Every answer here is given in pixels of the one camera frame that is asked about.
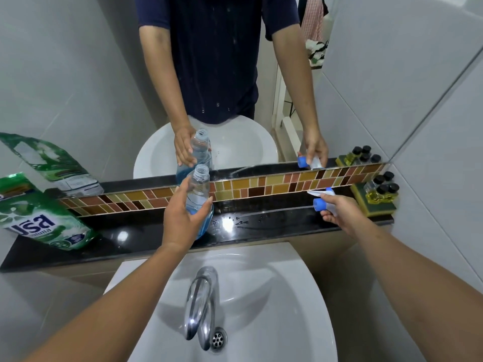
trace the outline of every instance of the chrome faucet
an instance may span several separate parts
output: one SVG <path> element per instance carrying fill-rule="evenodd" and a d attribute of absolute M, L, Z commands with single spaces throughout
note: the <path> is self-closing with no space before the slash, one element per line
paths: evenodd
<path fill-rule="evenodd" d="M 209 350 L 214 335 L 214 316 L 219 303 L 218 273 L 211 266 L 200 268 L 191 283 L 184 310 L 184 336 L 191 340 L 198 333 L 199 345 Z"/>

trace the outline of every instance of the mosaic tile strip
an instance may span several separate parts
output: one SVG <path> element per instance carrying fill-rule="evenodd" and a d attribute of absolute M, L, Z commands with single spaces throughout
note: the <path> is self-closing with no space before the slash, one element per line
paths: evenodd
<path fill-rule="evenodd" d="M 263 195 L 285 194 L 342 187 L 371 180 L 385 164 L 368 164 L 343 168 L 304 171 L 280 175 L 220 180 L 210 183 L 215 201 L 226 201 Z M 90 197 L 59 200 L 76 216 L 93 216 L 115 212 L 164 208 L 176 187 L 164 187 L 124 193 L 108 193 Z"/>

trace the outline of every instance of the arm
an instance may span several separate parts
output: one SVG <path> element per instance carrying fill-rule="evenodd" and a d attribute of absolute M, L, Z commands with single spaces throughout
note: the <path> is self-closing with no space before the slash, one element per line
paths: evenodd
<path fill-rule="evenodd" d="M 174 131 L 174 146 L 178 165 L 190 167 L 196 163 L 191 155 L 191 137 L 196 130 L 191 126 L 184 108 L 178 77 L 171 54 L 170 31 L 152 25 L 139 28 L 144 60 L 154 88 L 163 103 Z"/>
<path fill-rule="evenodd" d="M 25 362 L 127 361 L 161 293 L 196 238 L 212 200 L 195 214 L 185 209 L 189 179 L 173 194 L 164 215 L 163 245 L 121 283 L 84 310 Z"/>
<path fill-rule="evenodd" d="M 428 361 L 483 360 L 483 295 L 364 217 L 356 202 L 323 195 L 355 238 L 399 319 Z"/>
<path fill-rule="evenodd" d="M 300 26 L 288 26 L 274 33 L 272 38 L 281 74 L 302 122 L 307 145 L 307 162 L 310 163 L 316 154 L 325 167 L 329 149 L 320 134 L 313 95 L 312 71 Z"/>

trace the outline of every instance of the forearm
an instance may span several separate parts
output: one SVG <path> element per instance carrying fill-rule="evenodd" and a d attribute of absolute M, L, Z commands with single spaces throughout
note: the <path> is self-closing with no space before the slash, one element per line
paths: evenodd
<path fill-rule="evenodd" d="M 161 247 L 25 362 L 128 360 L 183 255 Z"/>
<path fill-rule="evenodd" d="M 279 30 L 272 38 L 281 74 L 304 130 L 319 130 L 312 71 L 300 26 L 296 24 Z"/>
<path fill-rule="evenodd" d="M 170 31 L 154 26 L 142 26 L 139 34 L 149 76 L 166 109 L 173 130 L 189 125 L 174 69 Z"/>
<path fill-rule="evenodd" d="M 355 237 L 428 361 L 482 359 L 483 295 L 369 220 Z"/>

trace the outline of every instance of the person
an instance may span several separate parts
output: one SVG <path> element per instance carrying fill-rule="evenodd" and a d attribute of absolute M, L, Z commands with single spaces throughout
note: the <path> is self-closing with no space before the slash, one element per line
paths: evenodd
<path fill-rule="evenodd" d="M 166 283 L 193 244 L 212 198 L 195 215 L 185 210 L 188 179 L 164 214 L 156 253 L 24 362 L 127 361 Z M 446 269 L 408 248 L 367 219 L 348 197 L 321 197 L 336 206 L 339 225 L 356 239 L 391 305 L 428 361 L 483 360 L 483 295 Z"/>
<path fill-rule="evenodd" d="M 178 165 L 192 167 L 188 115 L 253 119 L 261 20 L 303 126 L 307 163 L 325 167 L 312 74 L 295 0 L 135 0 L 144 60 L 174 131 Z"/>

